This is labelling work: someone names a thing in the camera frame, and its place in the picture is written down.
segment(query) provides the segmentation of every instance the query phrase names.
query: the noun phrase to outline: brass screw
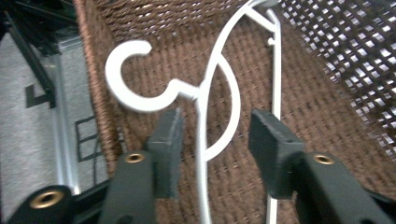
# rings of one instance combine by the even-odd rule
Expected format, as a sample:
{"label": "brass screw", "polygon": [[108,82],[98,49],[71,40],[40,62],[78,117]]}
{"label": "brass screw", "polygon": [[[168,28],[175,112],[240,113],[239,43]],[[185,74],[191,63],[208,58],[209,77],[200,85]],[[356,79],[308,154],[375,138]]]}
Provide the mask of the brass screw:
{"label": "brass screw", "polygon": [[36,196],[31,202],[30,206],[34,209],[47,208],[55,205],[64,197],[64,193],[59,190],[48,190]]}
{"label": "brass screw", "polygon": [[145,159],[145,156],[143,156],[142,154],[132,153],[126,157],[125,161],[129,163],[135,163],[135,162],[140,162],[143,159]]}
{"label": "brass screw", "polygon": [[324,155],[316,155],[314,157],[315,161],[325,164],[325,165],[331,165],[334,163],[334,160],[328,156],[324,156]]}

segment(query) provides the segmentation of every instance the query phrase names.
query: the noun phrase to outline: white hook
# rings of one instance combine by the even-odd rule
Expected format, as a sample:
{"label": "white hook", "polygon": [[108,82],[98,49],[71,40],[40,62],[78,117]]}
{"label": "white hook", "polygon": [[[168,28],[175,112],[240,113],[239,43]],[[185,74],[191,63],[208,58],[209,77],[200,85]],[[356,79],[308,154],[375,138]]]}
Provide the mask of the white hook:
{"label": "white hook", "polygon": [[156,97],[144,97],[131,91],[122,79],[122,63],[131,56],[147,55],[151,45],[145,40],[132,40],[118,45],[106,61],[106,80],[114,96],[125,106],[138,112],[154,112],[172,104],[178,95],[195,100],[199,88],[179,79],[172,79],[163,94]]}

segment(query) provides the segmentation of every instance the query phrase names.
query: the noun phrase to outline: gray floor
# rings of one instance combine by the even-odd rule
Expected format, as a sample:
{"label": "gray floor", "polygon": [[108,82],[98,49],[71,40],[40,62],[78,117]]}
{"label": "gray floor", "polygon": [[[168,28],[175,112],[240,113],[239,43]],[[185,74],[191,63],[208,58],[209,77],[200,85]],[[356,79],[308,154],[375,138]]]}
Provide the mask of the gray floor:
{"label": "gray floor", "polygon": [[[76,122],[93,115],[81,45],[63,49],[60,64],[65,92],[70,150],[77,157]],[[40,90],[33,72],[9,35],[0,45],[0,165],[2,213],[5,219],[21,201],[33,191],[58,183],[53,141],[53,118],[48,104],[26,108],[25,87],[35,85]],[[78,125],[79,139],[93,136],[80,143],[83,156],[92,154],[96,143],[94,119]],[[92,160],[78,163],[81,190],[93,186]],[[106,179],[102,156],[97,158],[97,182]]]}

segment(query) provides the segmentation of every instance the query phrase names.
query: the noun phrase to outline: woven basket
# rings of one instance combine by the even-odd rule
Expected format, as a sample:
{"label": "woven basket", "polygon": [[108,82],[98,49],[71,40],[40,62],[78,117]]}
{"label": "woven basket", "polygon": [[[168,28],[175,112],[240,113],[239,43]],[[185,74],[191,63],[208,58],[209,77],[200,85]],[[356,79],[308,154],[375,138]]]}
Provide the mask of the woven basket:
{"label": "woven basket", "polygon": [[[145,39],[152,45],[148,56],[133,57],[122,66],[125,82],[138,94],[159,95],[172,78],[198,85],[221,28],[244,2],[75,0],[110,175],[122,152],[119,131],[128,150],[139,149],[159,117],[159,113],[138,114],[125,109],[112,97],[104,75],[111,50],[131,39]],[[391,153],[396,113],[394,6],[360,0],[352,4],[285,0],[275,11],[282,22],[282,121],[306,142],[306,151],[332,153],[364,187],[396,199]],[[240,87],[242,114],[233,141],[208,164],[214,223],[263,223],[265,218],[266,195],[248,152],[248,126],[252,108],[269,110],[272,104],[273,55],[266,46],[269,36],[254,21],[243,18],[223,50]],[[159,223],[197,223],[195,109],[192,102],[183,99],[172,107],[181,107],[186,117],[180,197],[178,201],[158,200],[157,218]],[[230,107],[227,82],[217,71],[209,98],[209,145],[226,128]],[[381,139],[385,139],[382,146],[378,144]],[[292,202],[279,202],[278,222],[298,222]]]}

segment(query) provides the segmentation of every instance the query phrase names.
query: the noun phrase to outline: white plastic hanger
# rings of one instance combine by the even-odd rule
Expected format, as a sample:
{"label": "white plastic hanger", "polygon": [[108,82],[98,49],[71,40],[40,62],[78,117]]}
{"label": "white plastic hanger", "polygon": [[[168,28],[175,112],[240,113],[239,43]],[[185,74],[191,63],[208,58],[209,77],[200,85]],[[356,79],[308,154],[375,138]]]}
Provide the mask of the white plastic hanger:
{"label": "white plastic hanger", "polygon": [[[124,83],[121,75],[122,63],[131,56],[144,56],[151,51],[151,45],[144,40],[131,40],[118,45],[108,56],[106,62],[106,81],[115,97],[126,107],[142,112],[154,112],[166,108],[172,104],[178,96],[185,97],[195,102],[197,108],[197,141],[196,141],[196,164],[197,164],[197,188],[199,195],[199,208],[201,223],[210,224],[210,210],[207,193],[207,162],[220,154],[220,152],[230,143],[233,134],[238,126],[241,112],[241,98],[235,75],[228,64],[221,50],[236,23],[247,15],[256,21],[263,28],[274,35],[269,38],[269,45],[274,46],[274,78],[273,78],[273,114],[280,119],[281,106],[281,33],[280,23],[273,10],[268,9],[266,19],[253,7],[266,3],[269,0],[250,0],[241,6],[230,18],[222,29],[218,40],[212,50],[209,62],[205,71],[205,79],[199,87],[192,86],[179,79],[172,79],[163,94],[156,97],[143,97],[131,91]],[[221,138],[210,148],[206,141],[206,119],[207,104],[210,92],[210,84],[219,66],[224,73],[232,96],[232,111],[229,124]],[[277,200],[268,196],[267,223],[276,223]]]}

